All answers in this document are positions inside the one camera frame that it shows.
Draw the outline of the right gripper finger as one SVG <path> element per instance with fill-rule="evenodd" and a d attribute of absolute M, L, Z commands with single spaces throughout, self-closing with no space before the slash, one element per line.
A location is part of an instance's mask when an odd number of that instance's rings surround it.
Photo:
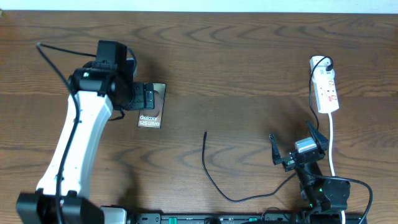
<path fill-rule="evenodd" d="M 311 137 L 315 141 L 317 148 L 322 151 L 326 151 L 328 149 L 328 139 L 320 133 L 312 124 L 311 122 L 306 122 L 308 126 L 308 130 L 310 132 Z"/>
<path fill-rule="evenodd" d="M 271 141 L 271 153 L 272 153 L 272 161 L 274 163 L 274 165 L 278 165 L 282 163 L 282 158 L 279 152 L 279 149 L 277 147 L 277 143 L 274 139 L 274 135 L 270 134 L 269 135 L 269 139 Z"/>

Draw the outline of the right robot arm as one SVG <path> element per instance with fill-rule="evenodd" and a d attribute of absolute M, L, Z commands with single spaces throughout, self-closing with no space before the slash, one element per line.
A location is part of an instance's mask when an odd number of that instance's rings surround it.
<path fill-rule="evenodd" d="M 339 222 L 341 212 L 348 208 L 350 183 L 340 177 L 322 174 L 318 161 L 324 159 L 329 140 L 312 124 L 307 123 L 310 137 L 295 143 L 295 149 L 282 157 L 276 140 L 269 136 L 272 146 L 272 161 L 282 165 L 286 172 L 294 171 L 300 182 L 300 193 L 308 201 L 309 208 L 296 215 L 302 223 L 326 221 Z"/>

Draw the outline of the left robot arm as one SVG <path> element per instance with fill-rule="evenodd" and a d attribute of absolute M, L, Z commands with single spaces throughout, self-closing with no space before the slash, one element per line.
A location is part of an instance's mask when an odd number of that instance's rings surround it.
<path fill-rule="evenodd" d="M 126 45 L 99 40 L 93 60 L 69 78 L 67 117 L 53 158 L 34 193 L 16 202 L 23 223 L 130 223 L 125 208 L 91 203 L 91 173 L 99 141 L 114 110 L 152 110 L 154 86 L 134 82 L 137 59 Z"/>

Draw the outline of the white charger plug adapter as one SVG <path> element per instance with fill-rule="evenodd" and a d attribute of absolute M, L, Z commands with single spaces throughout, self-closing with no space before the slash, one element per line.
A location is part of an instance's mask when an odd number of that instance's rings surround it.
<path fill-rule="evenodd" d="M 335 71 L 331 65 L 317 67 L 317 77 L 332 80 L 335 77 Z"/>

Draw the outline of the white power strip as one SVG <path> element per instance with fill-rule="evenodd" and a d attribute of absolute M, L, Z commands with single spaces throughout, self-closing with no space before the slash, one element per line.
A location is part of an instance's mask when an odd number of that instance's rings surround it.
<path fill-rule="evenodd" d="M 330 57 L 316 55 L 310 59 L 311 81 L 315 90 L 317 101 L 317 110 L 322 114 L 332 114 L 339 109 L 338 95 L 336 92 L 335 78 L 328 80 L 317 77 L 317 67 L 333 67 L 333 61 Z"/>

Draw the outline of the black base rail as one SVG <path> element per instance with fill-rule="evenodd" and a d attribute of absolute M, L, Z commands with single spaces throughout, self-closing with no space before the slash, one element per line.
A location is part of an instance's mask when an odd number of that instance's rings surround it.
<path fill-rule="evenodd" d="M 112 215 L 104 214 L 104 223 L 130 223 L 130 224 L 239 224 L 239 223 L 340 223 L 337 215 L 313 215 L 310 219 L 300 218 L 293 213 L 271 212 L 263 215 L 237 215 L 237 214 L 159 214 L 136 213 Z"/>

